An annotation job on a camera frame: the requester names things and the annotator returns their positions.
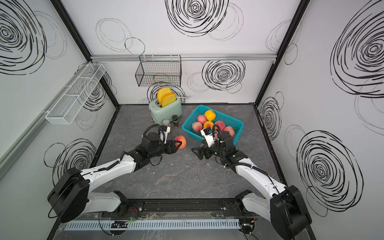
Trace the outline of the orange red wrinkled peach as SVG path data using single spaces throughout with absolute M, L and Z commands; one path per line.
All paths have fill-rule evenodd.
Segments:
M 187 140 L 184 136 L 177 136 L 174 140 L 178 149 L 184 149 L 187 146 Z

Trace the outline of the pink peach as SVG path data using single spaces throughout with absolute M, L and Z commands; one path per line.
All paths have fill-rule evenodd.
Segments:
M 219 126 L 220 130 L 223 131 L 226 127 L 226 124 L 223 121 L 216 121 L 215 125 Z
M 202 123 L 200 123 L 200 122 L 194 122 L 194 123 L 192 124 L 192 129 L 193 129 L 196 133 L 198 133 L 198 132 L 200 132 L 200 131 L 203 129 L 203 125 L 202 125 Z
M 235 136 L 235 130 L 231 126 L 227 126 L 223 129 L 224 132 L 228 132 L 231 137 Z
M 207 118 L 206 118 L 205 115 L 198 115 L 198 117 L 197 117 L 197 121 L 198 121 L 199 123 L 201 123 L 202 125 L 204 125 L 204 123 L 207 122 L 208 120 L 207 120 Z

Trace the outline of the yellow peach red spot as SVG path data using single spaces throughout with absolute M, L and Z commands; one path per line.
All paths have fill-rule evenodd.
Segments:
M 210 122 L 212 122 L 216 118 L 216 113 L 213 110 L 207 110 L 204 113 L 206 119 Z

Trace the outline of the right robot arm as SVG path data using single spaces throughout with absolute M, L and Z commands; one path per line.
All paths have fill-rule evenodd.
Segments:
M 293 240 L 312 223 L 312 218 L 300 190 L 286 186 L 257 167 L 242 151 L 237 150 L 228 132 L 211 128 L 201 130 L 202 145 L 192 151 L 201 160 L 217 156 L 226 169 L 231 169 L 251 183 L 260 193 L 250 191 L 237 196 L 240 210 L 254 213 L 271 222 L 284 240 Z

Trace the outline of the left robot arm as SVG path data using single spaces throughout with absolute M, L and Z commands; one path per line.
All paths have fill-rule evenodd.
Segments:
M 115 161 L 85 170 L 67 170 L 48 195 L 48 202 L 61 223 L 67 223 L 82 214 L 116 212 L 127 208 L 127 200 L 119 191 L 95 193 L 94 189 L 125 174 L 140 170 L 152 158 L 172 155 L 182 146 L 181 141 L 168 140 L 167 135 L 144 134 L 142 143 L 134 150 L 122 152 Z

